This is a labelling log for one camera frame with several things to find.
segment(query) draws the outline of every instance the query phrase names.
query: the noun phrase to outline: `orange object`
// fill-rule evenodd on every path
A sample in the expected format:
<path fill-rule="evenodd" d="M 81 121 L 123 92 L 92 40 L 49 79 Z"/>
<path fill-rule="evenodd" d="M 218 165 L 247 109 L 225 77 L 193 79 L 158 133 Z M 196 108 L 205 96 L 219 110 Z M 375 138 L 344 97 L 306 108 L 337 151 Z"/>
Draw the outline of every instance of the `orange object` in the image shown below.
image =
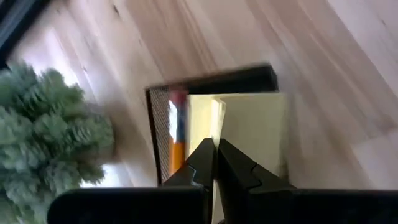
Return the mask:
<path fill-rule="evenodd" d="M 185 143 L 172 142 L 170 148 L 170 175 L 173 175 L 185 162 Z"/>

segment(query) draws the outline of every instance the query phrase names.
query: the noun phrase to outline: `green plant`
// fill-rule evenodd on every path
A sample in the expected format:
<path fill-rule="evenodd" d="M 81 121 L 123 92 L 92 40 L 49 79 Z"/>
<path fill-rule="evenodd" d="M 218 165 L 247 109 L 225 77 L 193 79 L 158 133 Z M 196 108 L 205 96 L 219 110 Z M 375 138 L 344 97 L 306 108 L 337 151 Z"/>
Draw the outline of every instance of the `green plant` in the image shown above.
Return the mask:
<path fill-rule="evenodd" d="M 45 223 L 56 196 L 104 177 L 98 160 L 87 155 L 112 145 L 111 123 L 90 113 L 83 91 L 66 86 L 56 70 L 36 75 L 20 63 L 0 71 L 0 130 L 6 223 Z"/>

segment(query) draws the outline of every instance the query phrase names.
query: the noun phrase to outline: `black frame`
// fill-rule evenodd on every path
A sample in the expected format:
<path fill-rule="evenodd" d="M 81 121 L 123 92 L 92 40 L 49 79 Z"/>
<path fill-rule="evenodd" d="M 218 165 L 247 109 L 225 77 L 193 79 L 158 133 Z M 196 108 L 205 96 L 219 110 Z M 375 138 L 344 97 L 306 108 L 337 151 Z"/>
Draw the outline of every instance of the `black frame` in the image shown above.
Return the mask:
<path fill-rule="evenodd" d="M 251 67 L 243 67 L 146 88 L 146 103 L 150 134 L 154 148 L 158 186 L 162 185 L 166 180 L 162 180 L 161 161 L 150 91 L 153 89 L 169 89 L 175 86 L 188 90 L 189 94 L 260 93 L 279 91 L 277 75 L 269 64 L 253 65 Z"/>
<path fill-rule="evenodd" d="M 3 0 L 0 3 L 0 68 L 50 0 Z"/>

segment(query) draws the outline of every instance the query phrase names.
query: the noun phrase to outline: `wooden floor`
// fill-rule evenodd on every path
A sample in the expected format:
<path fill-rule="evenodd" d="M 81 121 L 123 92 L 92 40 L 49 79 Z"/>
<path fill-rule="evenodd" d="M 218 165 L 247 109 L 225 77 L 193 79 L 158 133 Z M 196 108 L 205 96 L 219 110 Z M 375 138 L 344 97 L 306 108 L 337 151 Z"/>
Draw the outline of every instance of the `wooden floor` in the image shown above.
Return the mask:
<path fill-rule="evenodd" d="M 143 89 L 270 62 L 297 187 L 398 189 L 398 1 L 54 0 L 12 58 L 55 67 L 114 121 L 121 185 L 155 185 Z"/>

